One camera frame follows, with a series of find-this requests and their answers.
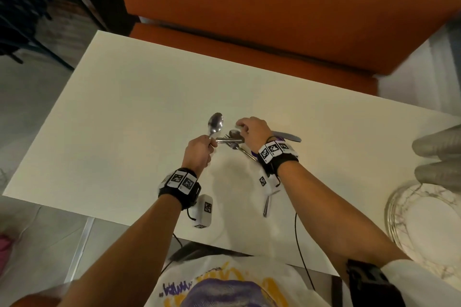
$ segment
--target forearm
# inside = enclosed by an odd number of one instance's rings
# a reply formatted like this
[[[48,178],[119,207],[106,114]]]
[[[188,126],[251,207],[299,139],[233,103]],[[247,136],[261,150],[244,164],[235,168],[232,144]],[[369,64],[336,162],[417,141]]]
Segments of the forearm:
[[[287,161],[278,172],[305,229],[329,257],[360,260],[378,267],[392,260],[408,259],[369,218],[300,163]]]
[[[162,270],[181,212],[162,195],[69,289],[60,306],[144,306]]]

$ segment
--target hand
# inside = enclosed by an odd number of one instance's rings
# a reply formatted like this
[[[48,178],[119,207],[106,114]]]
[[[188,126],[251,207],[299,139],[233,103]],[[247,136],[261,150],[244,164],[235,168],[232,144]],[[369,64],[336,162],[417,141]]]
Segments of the hand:
[[[182,159],[182,166],[186,167],[200,177],[202,171],[211,162],[211,153],[218,144],[214,138],[210,138],[207,135],[199,136],[191,141],[186,147],[184,152],[184,158]]]
[[[267,139],[272,136],[272,131],[266,121],[256,117],[242,118],[236,125],[242,127],[240,134],[245,139],[245,144],[254,153],[258,153]]]

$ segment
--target sleeve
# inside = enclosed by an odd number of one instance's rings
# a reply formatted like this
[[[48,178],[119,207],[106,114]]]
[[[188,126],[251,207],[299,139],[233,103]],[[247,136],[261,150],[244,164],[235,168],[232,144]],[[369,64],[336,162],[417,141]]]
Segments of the sleeve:
[[[381,268],[399,289],[406,307],[459,307],[461,291],[410,260],[396,260]]]

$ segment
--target wristband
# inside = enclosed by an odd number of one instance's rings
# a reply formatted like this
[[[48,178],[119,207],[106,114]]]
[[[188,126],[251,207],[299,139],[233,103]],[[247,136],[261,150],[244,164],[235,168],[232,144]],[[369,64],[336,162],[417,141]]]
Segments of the wristband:
[[[277,170],[286,161],[298,161],[298,154],[285,141],[271,141],[263,145],[258,153],[258,162],[268,175],[279,177]]]
[[[201,186],[192,170],[182,167],[167,175],[158,185],[158,196],[170,194],[181,203],[181,210],[195,205]]]

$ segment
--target marble plate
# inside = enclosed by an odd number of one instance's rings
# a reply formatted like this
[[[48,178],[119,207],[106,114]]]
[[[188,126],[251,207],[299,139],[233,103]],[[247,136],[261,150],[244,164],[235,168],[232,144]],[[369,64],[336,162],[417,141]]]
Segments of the marble plate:
[[[441,186],[394,192],[386,205],[388,235],[412,260],[461,290],[461,200]]]

